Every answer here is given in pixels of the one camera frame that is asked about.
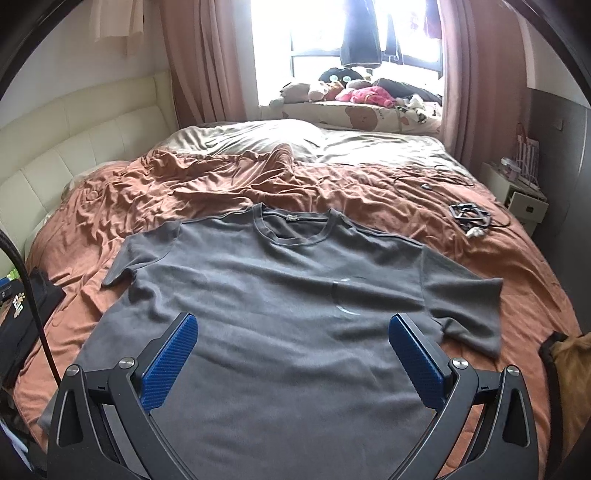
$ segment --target hanging clothes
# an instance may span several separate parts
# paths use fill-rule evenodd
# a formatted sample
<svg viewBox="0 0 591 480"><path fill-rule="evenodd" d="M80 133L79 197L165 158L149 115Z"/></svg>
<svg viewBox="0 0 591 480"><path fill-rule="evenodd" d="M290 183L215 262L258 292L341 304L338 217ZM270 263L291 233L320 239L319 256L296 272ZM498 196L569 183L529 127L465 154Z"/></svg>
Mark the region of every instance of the hanging clothes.
<svg viewBox="0 0 591 480"><path fill-rule="evenodd" d="M388 14L387 30L386 48L384 53L389 55L389 61L391 63L402 65L402 51L400 50L400 43L396 37L396 29L394 28L394 19L392 18L392 14Z"/></svg>
<svg viewBox="0 0 591 480"><path fill-rule="evenodd" d="M346 0L347 20L340 48L340 62L345 67L374 69L382 64L378 22L373 0Z"/></svg>
<svg viewBox="0 0 591 480"><path fill-rule="evenodd" d="M443 39L441 33L441 17L437 0L425 0L425 35L429 38Z"/></svg>
<svg viewBox="0 0 591 480"><path fill-rule="evenodd" d="M126 37L127 55L135 55L144 39L144 0L93 0L90 31L95 41Z"/></svg>

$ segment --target gray t-shirt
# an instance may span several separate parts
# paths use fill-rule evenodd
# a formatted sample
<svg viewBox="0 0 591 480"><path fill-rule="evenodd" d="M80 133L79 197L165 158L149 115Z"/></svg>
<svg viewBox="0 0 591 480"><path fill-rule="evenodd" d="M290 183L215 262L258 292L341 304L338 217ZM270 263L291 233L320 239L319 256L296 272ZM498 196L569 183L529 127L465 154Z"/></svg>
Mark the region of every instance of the gray t-shirt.
<svg viewBox="0 0 591 480"><path fill-rule="evenodd" d="M500 350L501 279L332 209L167 222L127 237L103 284L123 275L76 362L112 368L193 313L197 345L152 415L200 480L388 478L433 417L388 343L395 313Z"/></svg>

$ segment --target white wall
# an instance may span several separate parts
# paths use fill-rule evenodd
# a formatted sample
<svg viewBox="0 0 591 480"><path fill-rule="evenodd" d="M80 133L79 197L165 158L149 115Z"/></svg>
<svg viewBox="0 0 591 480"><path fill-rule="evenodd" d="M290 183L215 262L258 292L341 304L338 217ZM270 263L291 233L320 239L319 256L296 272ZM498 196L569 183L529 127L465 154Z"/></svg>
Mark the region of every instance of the white wall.
<svg viewBox="0 0 591 480"><path fill-rule="evenodd" d="M131 57L124 38L91 39L91 5L85 0L76 7L27 59L0 100L0 128L81 88L168 69L156 0L144 0L144 41Z"/></svg>
<svg viewBox="0 0 591 480"><path fill-rule="evenodd" d="M524 17L517 14L517 18L525 48L527 86L589 107L579 85L554 49Z"/></svg>

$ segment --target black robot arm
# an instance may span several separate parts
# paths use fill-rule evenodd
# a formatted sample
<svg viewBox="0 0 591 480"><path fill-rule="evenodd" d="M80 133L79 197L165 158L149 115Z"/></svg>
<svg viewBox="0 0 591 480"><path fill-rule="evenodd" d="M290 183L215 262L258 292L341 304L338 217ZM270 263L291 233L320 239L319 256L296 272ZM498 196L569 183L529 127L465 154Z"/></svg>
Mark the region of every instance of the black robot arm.
<svg viewBox="0 0 591 480"><path fill-rule="evenodd" d="M195 480L150 416L161 406L197 342L197 320L182 313L137 359L111 370L68 367L61 382L48 449L50 480L137 480L120 454L103 405L113 405L137 457L152 480ZM449 359L406 314L392 317L389 341L433 421L389 480L434 480L462 431L470 409L483 404L461 465L447 480L535 480L538 447L523 375L474 370Z"/></svg>

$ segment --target white nightstand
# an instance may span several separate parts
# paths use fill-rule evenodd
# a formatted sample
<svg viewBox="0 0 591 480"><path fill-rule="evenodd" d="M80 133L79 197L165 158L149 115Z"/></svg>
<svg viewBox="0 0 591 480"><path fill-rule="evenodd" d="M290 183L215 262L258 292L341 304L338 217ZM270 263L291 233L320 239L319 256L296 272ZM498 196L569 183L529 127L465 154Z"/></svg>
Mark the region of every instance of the white nightstand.
<svg viewBox="0 0 591 480"><path fill-rule="evenodd" d="M548 210L546 197L520 180L509 181L495 165L483 163L478 178L515 215L529 236Z"/></svg>

